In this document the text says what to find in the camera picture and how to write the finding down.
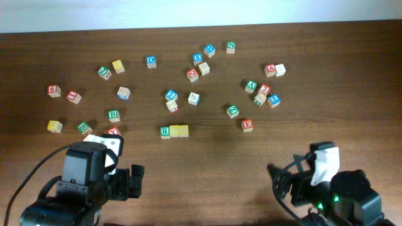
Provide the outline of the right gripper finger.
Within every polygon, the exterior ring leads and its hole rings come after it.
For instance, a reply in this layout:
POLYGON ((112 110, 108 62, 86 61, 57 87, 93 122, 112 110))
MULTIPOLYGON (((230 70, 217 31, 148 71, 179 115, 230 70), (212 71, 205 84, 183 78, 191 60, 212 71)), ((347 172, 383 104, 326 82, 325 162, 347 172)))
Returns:
POLYGON ((294 154, 293 158, 296 163, 296 167, 299 173, 304 172, 304 169, 302 167, 302 161, 306 161, 307 165, 309 166, 309 171, 314 170, 314 154, 313 153, 307 153, 304 156, 294 154))
POLYGON ((280 179, 282 168, 275 166, 273 163, 269 163, 267 165, 267 170, 269 175, 271 176, 272 181, 278 181, 280 179))

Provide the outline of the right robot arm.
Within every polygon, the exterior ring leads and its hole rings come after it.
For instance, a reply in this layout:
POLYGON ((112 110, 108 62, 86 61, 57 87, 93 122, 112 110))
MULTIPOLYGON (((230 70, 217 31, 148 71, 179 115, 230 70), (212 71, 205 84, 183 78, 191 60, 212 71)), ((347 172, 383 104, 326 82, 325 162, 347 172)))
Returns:
POLYGON ((306 155, 294 155, 284 168, 267 166, 276 201, 299 225, 392 225, 365 172, 339 168, 332 141, 311 143, 306 155))

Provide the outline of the green R wooden block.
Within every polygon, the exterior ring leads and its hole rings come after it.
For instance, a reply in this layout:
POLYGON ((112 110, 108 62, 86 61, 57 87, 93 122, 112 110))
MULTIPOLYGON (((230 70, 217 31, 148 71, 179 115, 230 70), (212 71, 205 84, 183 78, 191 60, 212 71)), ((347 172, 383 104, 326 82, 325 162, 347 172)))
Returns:
POLYGON ((170 127, 165 126, 165 127, 160 127, 160 136, 162 139, 170 139, 170 127))

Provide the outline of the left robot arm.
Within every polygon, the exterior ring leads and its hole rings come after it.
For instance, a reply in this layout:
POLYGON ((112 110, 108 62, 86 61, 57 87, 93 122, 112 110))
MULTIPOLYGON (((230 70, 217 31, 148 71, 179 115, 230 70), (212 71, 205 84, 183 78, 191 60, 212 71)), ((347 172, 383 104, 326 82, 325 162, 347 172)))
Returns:
POLYGON ((68 148, 62 175, 52 178, 34 204, 20 217, 21 225, 98 225, 108 201, 139 198, 144 166, 117 168, 124 139, 120 135, 88 135, 68 148))

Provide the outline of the yellow S wooden block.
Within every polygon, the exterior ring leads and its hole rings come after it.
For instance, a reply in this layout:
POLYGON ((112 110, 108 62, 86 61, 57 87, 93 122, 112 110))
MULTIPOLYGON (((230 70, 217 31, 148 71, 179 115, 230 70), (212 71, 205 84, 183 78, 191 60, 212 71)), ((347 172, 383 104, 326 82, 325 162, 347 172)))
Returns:
POLYGON ((171 137, 179 137, 180 136, 180 126, 179 125, 171 125, 170 129, 170 136, 171 137))

